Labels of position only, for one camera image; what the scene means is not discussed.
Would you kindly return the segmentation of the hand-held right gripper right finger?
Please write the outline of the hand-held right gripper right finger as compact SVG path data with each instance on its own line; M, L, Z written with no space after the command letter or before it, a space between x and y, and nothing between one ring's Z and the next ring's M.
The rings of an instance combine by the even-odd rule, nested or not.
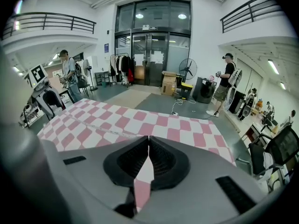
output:
M219 224L237 219L265 197L257 181L213 152L151 136L153 144L174 148L189 161L175 187L151 191L135 220L143 224Z

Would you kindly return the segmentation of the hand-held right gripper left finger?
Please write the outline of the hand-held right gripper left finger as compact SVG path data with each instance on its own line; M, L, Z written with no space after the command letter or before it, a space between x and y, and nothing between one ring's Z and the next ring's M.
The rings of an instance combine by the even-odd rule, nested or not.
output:
M138 224L134 177L117 163L119 155L137 150L147 156L148 137L102 147L59 152L42 140L49 172L70 224Z

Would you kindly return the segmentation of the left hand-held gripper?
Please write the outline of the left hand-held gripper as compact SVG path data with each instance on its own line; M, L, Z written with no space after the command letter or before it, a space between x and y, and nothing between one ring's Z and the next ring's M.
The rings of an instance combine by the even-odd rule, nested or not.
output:
M65 109L65 105L62 102L59 93L56 90L51 90L48 74L42 65L37 65L31 68L24 76L23 79L33 89L31 95L33 103L37 103L40 110L42 110L49 120L53 119L53 110L50 107L55 105L56 107Z

